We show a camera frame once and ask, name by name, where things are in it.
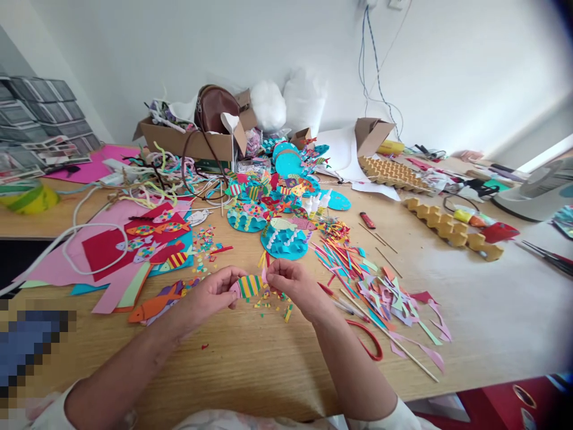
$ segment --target egg carton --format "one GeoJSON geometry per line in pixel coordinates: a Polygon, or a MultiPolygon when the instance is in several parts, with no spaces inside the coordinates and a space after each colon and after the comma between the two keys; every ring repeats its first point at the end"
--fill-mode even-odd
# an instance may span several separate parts
{"type": "Polygon", "coordinates": [[[503,248],[486,243],[484,235],[468,234],[468,225],[455,222],[453,216],[441,212],[440,206],[420,204],[416,198],[406,199],[404,203],[410,212],[415,212],[419,219],[425,220],[428,228],[435,229],[438,236],[449,241],[453,247],[467,246],[487,262],[499,260],[503,254],[503,248]]]}
{"type": "Polygon", "coordinates": [[[388,159],[360,157],[358,163],[372,182],[415,193],[430,194],[433,190],[416,176],[414,170],[388,159]]]}

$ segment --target scissors handle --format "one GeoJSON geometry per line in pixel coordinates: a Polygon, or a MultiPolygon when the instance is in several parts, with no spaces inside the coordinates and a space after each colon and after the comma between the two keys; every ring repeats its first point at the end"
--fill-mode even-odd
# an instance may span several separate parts
{"type": "Polygon", "coordinates": [[[372,360],[382,361],[382,357],[384,356],[384,354],[382,353],[382,347],[380,346],[378,339],[376,339],[376,336],[374,336],[370,330],[368,330],[364,325],[360,324],[359,322],[352,321],[352,320],[346,320],[346,322],[350,325],[355,325],[355,326],[361,328],[362,330],[364,330],[368,334],[368,336],[370,336],[370,338],[374,342],[374,345],[376,346],[376,355],[374,355],[374,354],[372,354],[372,352],[370,352],[370,350],[366,347],[366,345],[364,345],[362,343],[360,338],[358,340],[360,341],[360,343],[362,344],[362,346],[364,347],[364,349],[366,350],[366,352],[368,353],[370,358],[372,358],[372,360]]]}

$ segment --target person's right hand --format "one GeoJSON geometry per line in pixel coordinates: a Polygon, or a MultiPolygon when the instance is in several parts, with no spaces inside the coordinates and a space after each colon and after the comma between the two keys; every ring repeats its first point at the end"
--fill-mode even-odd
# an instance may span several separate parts
{"type": "Polygon", "coordinates": [[[275,260],[267,270],[267,281],[271,287],[290,297],[311,323],[337,315],[332,300],[304,266],[298,263],[285,259],[275,260]]]}

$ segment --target cardboard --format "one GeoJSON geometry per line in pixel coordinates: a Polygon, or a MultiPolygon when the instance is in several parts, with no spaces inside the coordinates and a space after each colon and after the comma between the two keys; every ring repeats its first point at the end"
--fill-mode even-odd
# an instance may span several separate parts
{"type": "MultiPolygon", "coordinates": [[[[299,151],[304,149],[304,141],[311,138],[310,128],[305,128],[303,130],[297,131],[294,136],[291,137],[290,142],[298,148],[299,151]]],[[[310,143],[309,148],[314,149],[315,144],[310,143]]]]}
{"type": "Polygon", "coordinates": [[[378,118],[358,118],[355,127],[358,158],[372,157],[395,126],[378,118]]]}
{"type": "Polygon", "coordinates": [[[258,126],[257,116],[251,107],[251,90],[245,90],[235,96],[239,103],[239,119],[245,130],[250,130],[258,126]]]}
{"type": "MultiPolygon", "coordinates": [[[[223,168],[234,170],[238,149],[240,149],[243,154],[247,150],[247,137],[241,120],[239,120],[239,124],[233,136],[228,134],[212,134],[209,132],[206,134],[209,144],[219,161],[221,161],[223,168]]],[[[188,131],[183,134],[171,127],[155,125],[151,117],[148,116],[137,123],[137,128],[135,129],[132,140],[139,139],[141,136],[145,138],[147,147],[151,152],[159,152],[153,144],[153,142],[157,142],[160,147],[178,156],[182,156],[185,141],[191,136],[185,155],[193,157],[195,164],[203,170],[219,171],[211,149],[207,145],[203,133],[200,131],[188,131]]]]}

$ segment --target orange paper fish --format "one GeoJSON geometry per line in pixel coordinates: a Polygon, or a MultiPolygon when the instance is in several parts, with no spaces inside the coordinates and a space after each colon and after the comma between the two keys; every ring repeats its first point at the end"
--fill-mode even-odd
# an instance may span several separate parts
{"type": "Polygon", "coordinates": [[[167,305],[167,302],[170,300],[181,299],[181,296],[175,294],[176,289],[177,284],[173,285],[173,288],[169,291],[168,294],[164,296],[157,296],[146,301],[131,313],[127,321],[130,323],[139,323],[154,317],[161,312],[161,310],[167,305]]]}

